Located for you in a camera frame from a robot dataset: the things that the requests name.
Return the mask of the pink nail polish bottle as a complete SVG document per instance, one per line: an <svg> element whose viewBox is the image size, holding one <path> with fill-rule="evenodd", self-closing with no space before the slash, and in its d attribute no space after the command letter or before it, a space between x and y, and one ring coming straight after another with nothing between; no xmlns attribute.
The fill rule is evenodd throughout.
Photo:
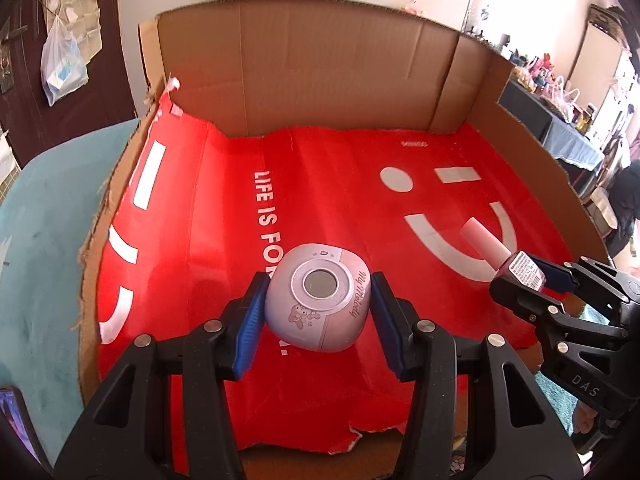
<svg viewBox="0 0 640 480"><path fill-rule="evenodd" d="M507 248L475 218L465 222L461 235L498 274L508 274L536 292L544 288L546 277L533 258L521 250Z"/></svg>

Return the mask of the pink round Melody case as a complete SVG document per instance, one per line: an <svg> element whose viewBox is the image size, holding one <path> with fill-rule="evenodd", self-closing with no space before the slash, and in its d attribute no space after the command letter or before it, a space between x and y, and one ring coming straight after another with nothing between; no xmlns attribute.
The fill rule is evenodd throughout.
<svg viewBox="0 0 640 480"><path fill-rule="evenodd" d="M274 270L265 320L276 336L298 348L339 352L360 336L369 313L371 273L349 250L303 244Z"/></svg>

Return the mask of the dark side table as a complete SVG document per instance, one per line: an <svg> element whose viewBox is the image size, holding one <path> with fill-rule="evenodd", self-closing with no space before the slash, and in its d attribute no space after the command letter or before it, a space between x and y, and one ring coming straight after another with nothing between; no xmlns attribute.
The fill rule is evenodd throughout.
<svg viewBox="0 0 640 480"><path fill-rule="evenodd" d="M499 104L529 130L565 170L574 191L585 197L602 169L604 154L600 148L513 79L506 83Z"/></svg>

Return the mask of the black smartphone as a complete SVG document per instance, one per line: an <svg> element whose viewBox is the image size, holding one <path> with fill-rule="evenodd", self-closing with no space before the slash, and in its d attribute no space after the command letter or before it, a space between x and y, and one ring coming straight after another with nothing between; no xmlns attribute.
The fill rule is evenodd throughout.
<svg viewBox="0 0 640 480"><path fill-rule="evenodd" d="M50 462L29 417L23 395L16 387L9 385L1 387L1 413L6 416L9 425L34 459L47 472L51 472Z"/></svg>

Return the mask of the teal fluffy blanket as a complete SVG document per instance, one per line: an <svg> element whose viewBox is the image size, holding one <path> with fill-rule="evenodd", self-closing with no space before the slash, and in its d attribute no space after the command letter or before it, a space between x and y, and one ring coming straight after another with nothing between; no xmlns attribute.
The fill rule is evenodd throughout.
<svg viewBox="0 0 640 480"><path fill-rule="evenodd" d="M137 126L120 122L41 153L1 204L1 382L21 391L49 460L84 409L81 249Z"/></svg>

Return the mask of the cardboard box with red liner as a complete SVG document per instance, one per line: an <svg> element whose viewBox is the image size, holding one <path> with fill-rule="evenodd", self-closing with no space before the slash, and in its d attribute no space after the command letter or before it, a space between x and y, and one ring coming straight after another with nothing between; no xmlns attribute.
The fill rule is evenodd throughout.
<svg viewBox="0 0 640 480"><path fill-rule="evenodd" d="M498 334L542 364L536 327L491 299L462 237L475 218L555 264L606 256L555 159L499 104L512 66L417 16L343 0L219 0L144 22L151 106L111 175L81 325L86 405L137 336L184 336L303 244L343 248L451 335ZM370 312L349 348L311 351L265 320L226 382L242 479L393 472L413 385ZM182 379L172 466L190 479Z"/></svg>

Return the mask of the dark brown door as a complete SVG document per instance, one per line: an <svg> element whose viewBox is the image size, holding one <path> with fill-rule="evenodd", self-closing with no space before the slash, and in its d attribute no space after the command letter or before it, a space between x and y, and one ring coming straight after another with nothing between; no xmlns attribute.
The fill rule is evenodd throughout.
<svg viewBox="0 0 640 480"><path fill-rule="evenodd" d="M1 137L20 166L135 114L117 0L1 0Z"/></svg>

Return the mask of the hanging plastic bag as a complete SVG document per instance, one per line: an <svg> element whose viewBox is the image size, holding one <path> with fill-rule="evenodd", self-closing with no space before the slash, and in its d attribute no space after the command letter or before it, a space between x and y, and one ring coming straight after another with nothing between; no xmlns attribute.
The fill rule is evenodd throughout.
<svg viewBox="0 0 640 480"><path fill-rule="evenodd" d="M89 80L87 65L78 43L60 18L53 20L43 44L40 76L50 107Z"/></svg>

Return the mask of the beige hanging organizer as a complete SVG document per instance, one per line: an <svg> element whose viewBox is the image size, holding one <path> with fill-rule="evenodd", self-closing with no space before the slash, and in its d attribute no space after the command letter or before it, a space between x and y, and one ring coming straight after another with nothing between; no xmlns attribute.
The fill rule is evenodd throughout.
<svg viewBox="0 0 640 480"><path fill-rule="evenodd" d="M41 0L47 32L57 16L74 36L85 63L102 50L101 12L98 0Z"/></svg>

